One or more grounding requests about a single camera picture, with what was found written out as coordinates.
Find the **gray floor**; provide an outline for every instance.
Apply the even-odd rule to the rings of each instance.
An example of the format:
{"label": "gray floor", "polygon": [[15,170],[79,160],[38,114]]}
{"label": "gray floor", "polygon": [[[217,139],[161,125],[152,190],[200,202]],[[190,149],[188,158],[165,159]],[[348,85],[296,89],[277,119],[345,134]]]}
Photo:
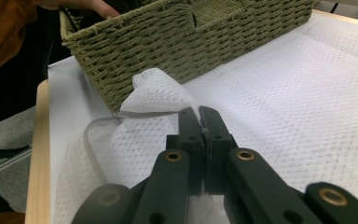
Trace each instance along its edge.
{"label": "gray floor", "polygon": [[[329,12],[334,3],[320,2],[316,9]],[[336,14],[358,19],[358,7],[339,5]],[[0,122],[0,148],[22,147],[32,143],[34,108]],[[30,158],[0,172],[0,194],[13,209],[25,212]]]}

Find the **woven basket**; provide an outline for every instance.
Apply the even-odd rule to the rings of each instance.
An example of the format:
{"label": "woven basket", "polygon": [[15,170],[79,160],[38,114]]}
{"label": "woven basket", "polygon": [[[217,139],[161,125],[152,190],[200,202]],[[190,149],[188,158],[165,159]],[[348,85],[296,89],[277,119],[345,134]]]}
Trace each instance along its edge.
{"label": "woven basket", "polygon": [[313,6],[313,0],[142,3],[78,31],[81,18],[61,12],[63,44],[112,112],[132,92],[133,75],[158,67],[185,83],[303,24]]}

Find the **white textured tablecloth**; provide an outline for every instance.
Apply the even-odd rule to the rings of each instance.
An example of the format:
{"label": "white textured tablecloth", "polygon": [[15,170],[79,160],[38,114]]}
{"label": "white textured tablecloth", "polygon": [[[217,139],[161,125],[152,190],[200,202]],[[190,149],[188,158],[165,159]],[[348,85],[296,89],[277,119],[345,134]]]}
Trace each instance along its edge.
{"label": "white textured tablecloth", "polygon": [[[68,144],[109,112],[74,58],[49,68],[49,86],[56,217]],[[325,181],[358,198],[358,25],[313,14],[294,31],[183,86],[218,110],[239,146],[258,151],[288,185],[303,191]],[[132,161],[133,169],[143,169],[132,181],[147,176],[158,151],[146,164]]]}

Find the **person's hand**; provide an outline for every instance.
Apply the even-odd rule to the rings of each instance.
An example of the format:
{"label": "person's hand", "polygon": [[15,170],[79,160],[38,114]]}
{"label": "person's hand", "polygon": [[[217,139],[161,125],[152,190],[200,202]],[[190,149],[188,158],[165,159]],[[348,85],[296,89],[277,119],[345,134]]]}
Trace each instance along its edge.
{"label": "person's hand", "polygon": [[59,7],[73,9],[90,9],[97,12],[103,18],[116,17],[118,12],[104,2],[104,0],[34,0],[35,3],[45,9],[55,10]]}

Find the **table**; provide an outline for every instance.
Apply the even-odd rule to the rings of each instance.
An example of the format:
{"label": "table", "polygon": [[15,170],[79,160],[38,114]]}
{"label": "table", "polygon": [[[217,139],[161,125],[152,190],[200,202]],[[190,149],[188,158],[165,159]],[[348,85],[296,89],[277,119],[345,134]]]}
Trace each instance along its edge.
{"label": "table", "polygon": [[[358,24],[358,20],[313,11],[316,15]],[[34,142],[31,159],[31,172],[28,188],[28,202],[25,223],[51,223],[51,179],[50,169],[50,141],[49,141],[49,83],[44,81],[39,85],[36,102],[34,123]]]}

